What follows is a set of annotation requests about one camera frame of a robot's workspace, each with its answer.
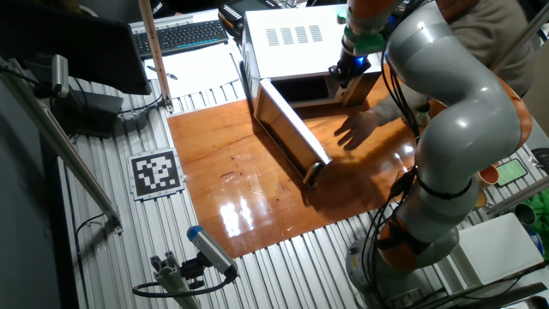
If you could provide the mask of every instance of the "metal rod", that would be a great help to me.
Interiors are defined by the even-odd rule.
[[[501,68],[506,65],[511,57],[521,48],[527,40],[529,40],[534,33],[540,30],[541,26],[549,21],[549,3],[546,4],[543,9],[536,15],[533,20],[516,36],[513,40],[513,44],[509,45],[509,48],[502,54],[498,60],[494,62],[490,70],[495,74],[499,73]]]
[[[168,86],[168,79],[166,77],[166,70],[164,69],[164,62],[162,61],[162,51],[160,49],[160,43],[158,42],[158,35],[156,34],[156,27],[154,26],[153,11],[151,10],[151,3],[149,0],[138,0],[139,10],[141,11],[141,17],[143,19],[143,25],[145,25],[145,31],[147,32],[148,44],[151,46],[151,52],[153,54],[154,67],[156,68],[156,75],[160,82],[160,91],[162,91],[162,98],[168,112],[173,111],[172,96],[170,94],[170,87]]]
[[[511,207],[517,205],[518,203],[524,201],[525,199],[531,197],[536,193],[540,193],[543,190],[549,188],[549,176],[545,176],[540,181],[534,183],[533,185],[528,186],[526,189],[518,191],[513,194],[511,197],[503,200],[501,203],[496,204],[493,207],[490,207],[490,210],[486,212],[487,215],[494,217],[503,213],[505,210],[510,209]]]
[[[24,74],[22,68],[15,60],[9,62],[9,67],[16,72]],[[36,99],[33,90],[21,78],[8,73],[2,73],[0,74],[0,79],[2,79],[17,102],[25,110],[28,117],[36,124],[40,133],[80,181],[87,193],[89,193],[101,210],[105,212],[109,220],[112,221],[114,227],[118,227],[117,232],[121,232],[122,222],[120,215],[112,207],[109,197],[105,194],[97,180],[95,180],[95,177],[89,172],[81,157],[70,143],[70,139],[64,133],[57,120],[51,115],[47,106]]]

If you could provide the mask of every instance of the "open drawer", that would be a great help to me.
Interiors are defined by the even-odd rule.
[[[303,177],[303,183],[314,186],[316,176],[332,161],[317,138],[270,80],[260,81],[253,106],[254,117]]]

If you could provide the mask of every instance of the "vent slots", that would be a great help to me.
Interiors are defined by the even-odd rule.
[[[278,41],[278,34],[276,33],[276,29],[265,29],[265,33],[267,34],[267,41],[269,46],[278,46],[281,44]]]
[[[295,33],[298,35],[298,42],[300,44],[309,43],[309,39],[307,38],[307,32],[305,31],[305,27],[295,27]]]
[[[309,26],[309,31],[311,31],[311,37],[313,42],[323,41],[323,35],[320,33],[320,27],[318,25]]]
[[[281,34],[284,45],[293,44],[292,30],[289,27],[281,28]]]

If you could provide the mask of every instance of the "wooden pole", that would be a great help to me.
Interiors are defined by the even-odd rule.
[[[162,52],[160,50],[160,43],[158,36],[156,35],[156,28],[154,27],[153,11],[151,10],[151,4],[149,0],[138,0],[139,10],[145,24],[147,31],[148,44],[151,46],[151,52],[153,53],[154,67],[156,68],[156,74],[160,82],[160,90],[162,91],[162,99],[166,105],[168,112],[173,111],[172,96],[170,95],[170,87],[168,86],[168,79],[166,77],[166,70],[164,70],[164,63],[162,62]]]

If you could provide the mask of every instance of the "wooden tabletop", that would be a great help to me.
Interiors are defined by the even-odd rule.
[[[364,108],[386,93],[378,81]],[[380,207],[413,164],[413,134],[400,120],[346,153],[334,131],[356,111],[297,112],[334,160],[315,189],[301,184],[247,101],[168,119],[198,222],[234,258]]]

